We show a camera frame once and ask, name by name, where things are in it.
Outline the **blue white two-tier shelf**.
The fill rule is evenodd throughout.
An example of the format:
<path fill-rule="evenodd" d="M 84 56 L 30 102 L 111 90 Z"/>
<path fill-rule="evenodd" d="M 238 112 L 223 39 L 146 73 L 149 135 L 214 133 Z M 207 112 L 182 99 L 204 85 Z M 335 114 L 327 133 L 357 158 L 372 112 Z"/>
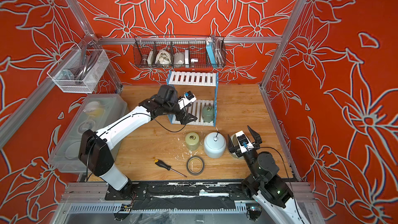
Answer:
<path fill-rule="evenodd" d="M 169 72 L 167 85 L 187 86 L 188 90 L 182 94 L 180 106 L 190 117 L 188 125 L 214 127 L 217 120 L 217 94 L 219 87 L 219 74 L 211 72 Z M 213 88 L 214 99 L 200 99 L 193 90 L 197 88 Z"/>

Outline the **white ceramic tea canister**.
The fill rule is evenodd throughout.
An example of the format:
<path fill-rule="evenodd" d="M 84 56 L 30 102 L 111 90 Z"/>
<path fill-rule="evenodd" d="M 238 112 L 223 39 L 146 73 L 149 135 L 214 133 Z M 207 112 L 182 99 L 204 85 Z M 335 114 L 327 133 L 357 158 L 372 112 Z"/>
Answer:
<path fill-rule="evenodd" d="M 210 158 L 220 158 L 226 150 L 226 147 L 226 139 L 218 131 L 207 134 L 204 139 L 204 152 Z"/>

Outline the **small yellow-green tea canister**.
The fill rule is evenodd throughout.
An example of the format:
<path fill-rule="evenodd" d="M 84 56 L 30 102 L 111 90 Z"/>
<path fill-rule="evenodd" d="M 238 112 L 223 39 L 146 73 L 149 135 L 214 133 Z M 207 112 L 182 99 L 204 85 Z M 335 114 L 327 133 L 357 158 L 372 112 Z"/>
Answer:
<path fill-rule="evenodd" d="M 185 143 L 190 151 L 196 151 L 200 146 L 200 137 L 196 132 L 190 132 L 185 136 Z"/>

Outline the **small blue-grey tea canister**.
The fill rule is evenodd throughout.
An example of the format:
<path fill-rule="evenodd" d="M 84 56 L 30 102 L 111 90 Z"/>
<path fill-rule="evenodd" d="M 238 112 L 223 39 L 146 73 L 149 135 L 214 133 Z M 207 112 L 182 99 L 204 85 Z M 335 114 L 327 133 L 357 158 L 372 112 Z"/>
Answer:
<path fill-rule="evenodd" d="M 180 105 L 178 102 L 173 104 L 173 106 L 171 107 L 171 112 L 174 114 L 178 114 L 178 113 L 182 112 L 182 109 L 180 108 Z"/>

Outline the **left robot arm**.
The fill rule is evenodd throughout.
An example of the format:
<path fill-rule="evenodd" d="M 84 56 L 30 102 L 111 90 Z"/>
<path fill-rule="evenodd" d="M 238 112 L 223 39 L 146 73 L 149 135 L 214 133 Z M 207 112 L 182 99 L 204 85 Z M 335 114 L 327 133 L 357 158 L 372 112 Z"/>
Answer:
<path fill-rule="evenodd" d="M 79 160 L 87 171 L 104 180 L 113 190 L 130 195 L 131 180 L 115 165 L 112 150 L 126 136 L 159 116 L 174 115 L 183 125 L 196 121 L 198 118 L 188 113 L 188 107 L 196 100 L 191 91 L 178 96 L 174 87 L 161 86 L 157 94 L 143 100 L 115 122 L 97 131 L 85 131 L 81 137 Z"/>

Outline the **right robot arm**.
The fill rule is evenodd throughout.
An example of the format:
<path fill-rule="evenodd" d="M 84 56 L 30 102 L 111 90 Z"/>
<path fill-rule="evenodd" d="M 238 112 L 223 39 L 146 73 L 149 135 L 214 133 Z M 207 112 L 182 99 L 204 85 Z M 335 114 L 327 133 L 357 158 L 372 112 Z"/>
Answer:
<path fill-rule="evenodd" d="M 242 181 L 244 195 L 255 200 L 276 224 L 308 224 L 295 200 L 293 191 L 278 175 L 279 167 L 272 154 L 261 149 L 259 133 L 248 127 L 250 139 L 243 131 L 228 135 L 228 150 L 243 157 L 250 171 Z"/>

